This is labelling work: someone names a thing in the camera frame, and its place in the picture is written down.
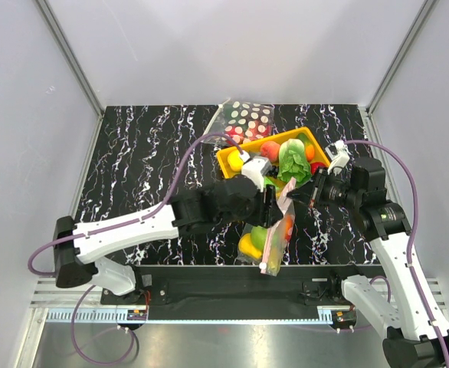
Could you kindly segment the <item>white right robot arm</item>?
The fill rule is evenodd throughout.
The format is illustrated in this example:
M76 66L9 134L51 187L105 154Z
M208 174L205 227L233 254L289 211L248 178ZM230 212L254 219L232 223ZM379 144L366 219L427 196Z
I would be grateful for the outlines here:
M336 205L347 209L378 257L395 305L358 272L332 274L327 294L334 303L348 301L362 313L382 338L389 366L449 367L449 323L427 281L413 278L421 271L416 251L408 243L415 229L403 208L387 198L381 162L371 157L355 159L349 181L321 167L288 197L310 208Z

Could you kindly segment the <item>green fake apple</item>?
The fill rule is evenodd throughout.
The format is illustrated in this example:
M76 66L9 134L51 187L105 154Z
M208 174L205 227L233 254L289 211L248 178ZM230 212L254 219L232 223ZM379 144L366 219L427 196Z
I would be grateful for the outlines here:
M264 250L267 241L267 233L268 229L260 226L254 226L251 229L251 243L256 249L260 251Z

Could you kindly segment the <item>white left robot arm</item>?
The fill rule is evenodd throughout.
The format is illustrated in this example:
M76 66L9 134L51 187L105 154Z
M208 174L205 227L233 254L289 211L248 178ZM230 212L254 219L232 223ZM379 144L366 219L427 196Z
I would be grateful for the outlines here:
M74 223L69 216L57 221L54 246L55 284L58 288L95 285L130 304L145 293L142 276L130 265L110 260L116 251L157 240L204 234L229 222L270 228L283 218L276 189L259 189L245 176L172 195L168 202L99 222Z

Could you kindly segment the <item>clear zip top bag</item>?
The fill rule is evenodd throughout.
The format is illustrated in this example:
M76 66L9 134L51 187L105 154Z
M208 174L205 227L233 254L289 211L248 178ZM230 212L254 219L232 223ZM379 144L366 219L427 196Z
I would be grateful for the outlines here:
M295 222L295 211L293 200L287 198L287 193L295 188L296 180L292 178L283 188L281 194L278 197L278 206L283 213L283 218L286 214L294 216ZM246 264L252 264L259 267L261 274L267 274L270 276L277 276L280 271L280 266L282 264L283 256L289 242L285 241L281 237L281 230L283 229L283 218L268 228L267 241L264 246L264 251L261 258L251 258L247 255L240 253L238 250L238 260ZM251 233L252 225L246 225L242 236Z

